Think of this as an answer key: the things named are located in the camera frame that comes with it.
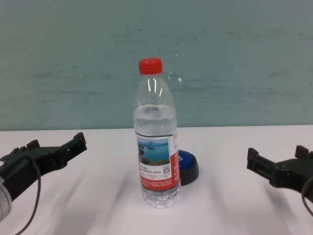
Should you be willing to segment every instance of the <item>white tabletop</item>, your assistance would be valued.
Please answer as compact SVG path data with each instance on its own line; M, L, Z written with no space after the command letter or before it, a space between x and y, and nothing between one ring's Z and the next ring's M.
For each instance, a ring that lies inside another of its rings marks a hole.
M0 156L38 139L56 146L79 131L0 132ZM180 128L179 149L193 153L199 178L183 186L180 202L153 209L141 199L131 129L85 130L88 150L42 178L34 221L23 235L311 235L313 218L300 194L277 189L246 169L247 149L272 161L313 150L313 126ZM13 202L0 223L13 235L29 219L37 183Z

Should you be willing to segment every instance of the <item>qr code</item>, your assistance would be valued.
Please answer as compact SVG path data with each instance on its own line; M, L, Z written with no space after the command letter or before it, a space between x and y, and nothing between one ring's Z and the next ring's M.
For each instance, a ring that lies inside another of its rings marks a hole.
M170 165L165 165L163 167L163 174L167 174L170 173Z

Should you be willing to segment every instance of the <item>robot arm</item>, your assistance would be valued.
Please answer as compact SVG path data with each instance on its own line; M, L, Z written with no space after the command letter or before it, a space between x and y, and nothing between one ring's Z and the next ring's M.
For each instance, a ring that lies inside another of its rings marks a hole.
M0 161L0 222L8 216L12 201L20 196L37 179L34 164L40 175L59 170L67 162L85 151L86 141L83 133L60 147L40 147L37 140L21 148L15 148Z
M313 152L298 145L296 159L274 163L259 155L259 152L249 148L247 169L263 176L276 188L289 188L302 194L304 205L313 215L305 202L305 197L313 203Z

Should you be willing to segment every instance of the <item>bottle base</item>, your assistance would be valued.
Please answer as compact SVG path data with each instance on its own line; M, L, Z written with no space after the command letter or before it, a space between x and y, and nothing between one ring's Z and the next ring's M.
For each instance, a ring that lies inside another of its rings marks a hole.
M142 187L143 200L153 208L168 208L179 200L180 182L167 191L151 191Z

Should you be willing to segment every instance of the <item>green wall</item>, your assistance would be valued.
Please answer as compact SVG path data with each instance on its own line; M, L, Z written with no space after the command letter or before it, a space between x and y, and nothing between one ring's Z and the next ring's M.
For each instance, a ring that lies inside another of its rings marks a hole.
M160 57L179 126L313 123L312 0L0 1L0 130L132 127Z

